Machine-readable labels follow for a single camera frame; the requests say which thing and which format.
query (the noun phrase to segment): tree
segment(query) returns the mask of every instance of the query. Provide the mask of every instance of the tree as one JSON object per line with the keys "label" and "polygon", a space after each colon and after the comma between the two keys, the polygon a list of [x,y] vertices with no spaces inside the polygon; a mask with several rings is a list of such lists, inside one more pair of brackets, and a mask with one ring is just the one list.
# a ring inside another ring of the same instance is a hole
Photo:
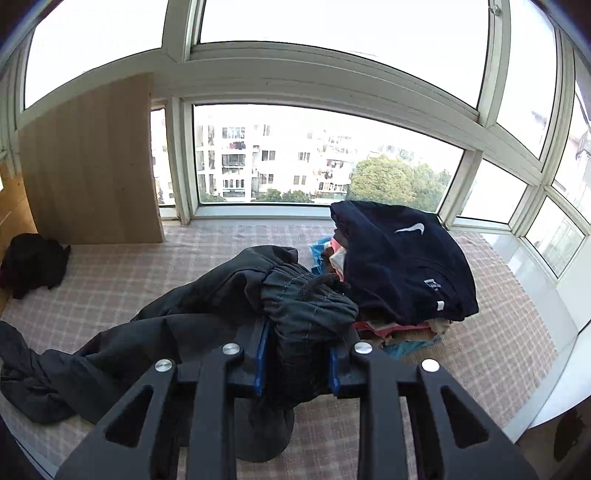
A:
{"label": "tree", "polygon": [[304,193],[301,190],[296,190],[292,192],[285,192],[283,194],[283,201],[284,202],[293,202],[293,203],[311,203],[312,198],[308,193]]}
{"label": "tree", "polygon": [[380,155],[363,160],[355,168],[347,199],[408,205],[414,199],[412,177],[412,168],[399,159]]}
{"label": "tree", "polygon": [[221,195],[211,195],[210,193],[199,193],[199,200],[202,203],[225,202],[226,199]]}
{"label": "tree", "polygon": [[426,163],[411,167],[402,158],[381,155],[357,164],[347,199],[434,212],[450,179],[447,170],[436,173]]}
{"label": "tree", "polygon": [[292,202],[292,203],[311,203],[312,198],[308,193],[304,193],[301,190],[292,192],[285,192],[281,195],[279,190],[269,189],[266,193],[261,193],[257,202]]}
{"label": "tree", "polygon": [[275,189],[269,189],[266,193],[261,193],[256,199],[257,202],[282,202],[281,192]]}

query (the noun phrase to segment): wooden board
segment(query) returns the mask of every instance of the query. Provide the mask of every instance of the wooden board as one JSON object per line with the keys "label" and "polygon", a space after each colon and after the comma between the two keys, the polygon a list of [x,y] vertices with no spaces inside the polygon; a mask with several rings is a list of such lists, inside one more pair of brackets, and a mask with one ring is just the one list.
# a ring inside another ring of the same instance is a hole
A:
{"label": "wooden board", "polygon": [[150,144],[150,74],[69,100],[18,131],[40,234],[62,244],[162,242]]}
{"label": "wooden board", "polygon": [[[4,189],[0,191],[0,260],[4,258],[10,240],[19,233],[35,233],[35,223],[29,210],[22,176],[8,178],[8,167],[0,165]],[[0,289],[0,314],[8,301],[8,292]]]}

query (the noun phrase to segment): clothing pile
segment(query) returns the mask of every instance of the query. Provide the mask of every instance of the clothing pile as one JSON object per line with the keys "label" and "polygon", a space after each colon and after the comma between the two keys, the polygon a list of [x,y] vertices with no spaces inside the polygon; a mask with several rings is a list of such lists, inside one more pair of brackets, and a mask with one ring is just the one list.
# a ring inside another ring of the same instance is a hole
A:
{"label": "clothing pile", "polygon": [[[270,320],[265,391],[237,400],[235,408],[237,456],[269,460],[289,442],[293,407],[329,392],[328,368],[319,365],[328,364],[331,342],[350,331],[358,314],[344,287],[338,279],[313,276],[298,263],[296,249],[266,245],[169,291],[74,354],[39,355],[0,321],[0,391],[36,423],[74,414],[97,423],[159,359],[199,360],[233,341],[241,326]],[[191,398],[175,400],[190,409]]]}
{"label": "clothing pile", "polygon": [[350,201],[331,213],[337,228],[312,246],[313,273],[350,284],[361,338],[399,358],[478,312],[466,257],[437,215]]}
{"label": "clothing pile", "polygon": [[[379,331],[373,325],[461,321],[478,311],[466,259],[435,215],[369,202],[331,210],[334,274],[313,275],[294,248],[247,248],[74,354],[39,355],[0,321],[0,391],[36,423],[74,414],[97,423],[158,360],[198,361],[233,341],[241,326],[266,321],[272,330],[265,389],[260,398],[237,400],[235,437],[238,458],[273,458],[289,443],[293,408],[329,392],[330,347],[356,342],[355,322]],[[174,400],[190,408],[191,398],[179,393]]]}
{"label": "clothing pile", "polygon": [[0,265],[0,287],[22,299],[31,290],[61,284],[70,257],[70,245],[62,248],[56,240],[38,233],[21,233],[8,246]]}

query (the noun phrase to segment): floor mat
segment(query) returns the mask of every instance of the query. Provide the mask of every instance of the floor mat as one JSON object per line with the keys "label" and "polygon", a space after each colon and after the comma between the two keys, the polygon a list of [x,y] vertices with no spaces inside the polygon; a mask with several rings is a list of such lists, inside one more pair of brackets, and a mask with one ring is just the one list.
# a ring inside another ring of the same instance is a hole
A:
{"label": "floor mat", "polygon": [[[332,233],[322,226],[238,225],[231,221],[165,224],[166,241],[150,245],[76,245],[60,288],[11,300],[2,320],[37,352],[74,352],[96,333],[128,321],[171,288],[199,278],[246,247],[296,247],[312,266],[309,245]],[[480,313],[456,323],[438,344],[405,359],[436,358],[504,426],[529,399],[557,352],[530,298],[508,266],[476,233],[452,234],[472,268]],[[74,417],[55,426],[32,424],[0,395],[0,413],[23,440],[60,465],[92,425]],[[238,462],[242,479],[355,479],[359,404],[325,395],[299,405],[286,451],[265,464]],[[405,419],[407,434],[410,427]],[[409,453],[412,443],[407,442]],[[184,459],[180,462],[180,476]],[[414,464],[410,478],[416,478]]]}

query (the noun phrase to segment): silver bolt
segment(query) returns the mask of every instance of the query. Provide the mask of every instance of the silver bolt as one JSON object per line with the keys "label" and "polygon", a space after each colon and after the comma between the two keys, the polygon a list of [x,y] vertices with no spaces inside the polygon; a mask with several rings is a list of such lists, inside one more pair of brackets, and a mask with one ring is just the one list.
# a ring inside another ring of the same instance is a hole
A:
{"label": "silver bolt", "polygon": [[488,8],[489,12],[491,14],[493,14],[495,17],[500,17],[502,14],[502,10],[501,7],[499,7],[498,5],[494,5],[492,7]]}
{"label": "silver bolt", "polygon": [[227,343],[222,347],[222,352],[226,355],[236,355],[240,351],[240,345],[237,343]]}
{"label": "silver bolt", "polygon": [[357,342],[355,344],[355,351],[361,353],[361,355],[367,355],[372,350],[371,343],[368,342]]}
{"label": "silver bolt", "polygon": [[437,370],[439,370],[439,363],[437,362],[437,360],[433,360],[433,358],[427,358],[423,360],[423,362],[421,363],[421,367],[423,367],[423,370],[425,370],[425,372],[434,373]]}
{"label": "silver bolt", "polygon": [[155,369],[157,372],[167,372],[173,367],[173,363],[168,358],[163,358],[162,360],[158,360],[155,365]]}

